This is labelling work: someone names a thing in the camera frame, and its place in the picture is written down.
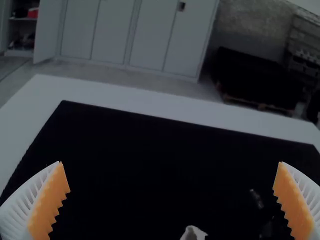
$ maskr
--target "red box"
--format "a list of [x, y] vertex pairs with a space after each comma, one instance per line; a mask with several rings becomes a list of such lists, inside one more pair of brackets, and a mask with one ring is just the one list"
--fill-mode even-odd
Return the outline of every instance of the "red box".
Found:
[[39, 8], [38, 7], [30, 8], [29, 11], [28, 11], [28, 18], [37, 19], [38, 18], [38, 13], [39, 13]]

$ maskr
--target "shelf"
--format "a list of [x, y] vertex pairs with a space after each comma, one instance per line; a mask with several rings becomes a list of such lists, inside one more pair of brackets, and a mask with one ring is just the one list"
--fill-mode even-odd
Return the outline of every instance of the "shelf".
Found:
[[21, 17], [21, 18], [15, 18], [14, 16], [9, 18], [10, 21], [37, 21], [37, 18], [30, 18], [30, 17]]
[[4, 53], [5, 56], [10, 57], [24, 57], [24, 58], [33, 58], [34, 51], [30, 50], [18, 50], [18, 49], [9, 49]]

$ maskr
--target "cabinet door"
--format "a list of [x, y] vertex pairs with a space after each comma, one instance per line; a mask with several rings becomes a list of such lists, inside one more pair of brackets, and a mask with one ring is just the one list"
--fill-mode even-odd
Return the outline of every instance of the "cabinet door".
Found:
[[135, 0], [101, 0], [92, 59], [123, 64]]
[[175, 17], [164, 71], [196, 77], [218, 0], [182, 0]]
[[177, 10], [177, 0], [142, 0], [130, 65], [162, 70]]
[[90, 59], [99, 2], [100, 0], [68, 0], [61, 55]]
[[63, 0], [41, 0], [36, 23], [33, 63], [56, 56]]

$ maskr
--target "cabinet handle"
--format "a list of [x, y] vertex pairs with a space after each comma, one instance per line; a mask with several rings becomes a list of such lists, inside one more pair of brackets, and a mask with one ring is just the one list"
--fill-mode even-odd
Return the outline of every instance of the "cabinet handle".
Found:
[[184, 12], [185, 9], [186, 9], [186, 5], [187, 5], [187, 4], [186, 4], [185, 2], [180, 1], [180, 2], [179, 2], [178, 11], [179, 11], [179, 12]]

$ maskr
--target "white table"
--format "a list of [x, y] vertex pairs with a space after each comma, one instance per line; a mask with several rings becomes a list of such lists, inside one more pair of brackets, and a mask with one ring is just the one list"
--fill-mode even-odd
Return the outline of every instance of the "white table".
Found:
[[0, 193], [62, 100], [314, 144], [320, 152], [320, 132], [309, 122], [182, 96], [36, 75], [0, 109]]

